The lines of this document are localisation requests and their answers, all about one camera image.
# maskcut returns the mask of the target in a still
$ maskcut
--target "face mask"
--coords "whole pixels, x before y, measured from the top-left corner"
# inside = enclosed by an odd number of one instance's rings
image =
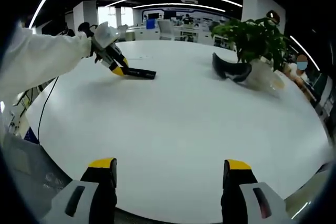
[[[298,66],[298,69],[305,70],[308,65],[308,62],[296,62],[296,65]]]

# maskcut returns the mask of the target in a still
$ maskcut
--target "green leaves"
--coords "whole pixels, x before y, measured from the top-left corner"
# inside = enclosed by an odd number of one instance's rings
[[[214,35],[226,37],[236,45],[238,61],[251,62],[264,56],[273,60],[274,71],[282,69],[283,58],[288,53],[288,39],[267,17],[245,22],[231,19],[224,25],[216,26],[211,36]]]

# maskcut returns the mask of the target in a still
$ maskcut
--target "white round table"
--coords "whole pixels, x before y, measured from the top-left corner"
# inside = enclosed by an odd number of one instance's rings
[[[46,105],[40,142],[73,179],[89,163],[116,157],[117,207],[174,223],[222,221],[223,164],[249,164],[282,198],[325,161],[328,141],[313,107],[280,74],[280,98],[221,80],[212,53],[222,48],[182,41],[131,41],[118,46],[155,80],[123,78],[93,59],[61,76]],[[37,134],[51,83],[27,111]]]

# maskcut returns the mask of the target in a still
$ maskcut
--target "desk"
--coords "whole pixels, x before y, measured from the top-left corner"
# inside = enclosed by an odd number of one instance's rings
[[[212,53],[183,41],[118,47],[155,80],[113,75],[83,59],[61,76],[45,107],[40,142],[73,179],[98,158],[118,159],[117,207],[174,223],[219,223],[224,159],[246,162],[282,198],[305,184],[331,151],[324,128],[287,77],[280,98],[221,80]],[[51,83],[26,115],[35,134]]]

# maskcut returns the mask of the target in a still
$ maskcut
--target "computer monitor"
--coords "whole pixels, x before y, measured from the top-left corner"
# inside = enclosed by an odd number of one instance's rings
[[[176,11],[175,10],[165,10],[163,19],[171,19],[173,17],[176,17]]]
[[[159,13],[150,13],[148,14],[148,19],[158,19],[159,18]]]

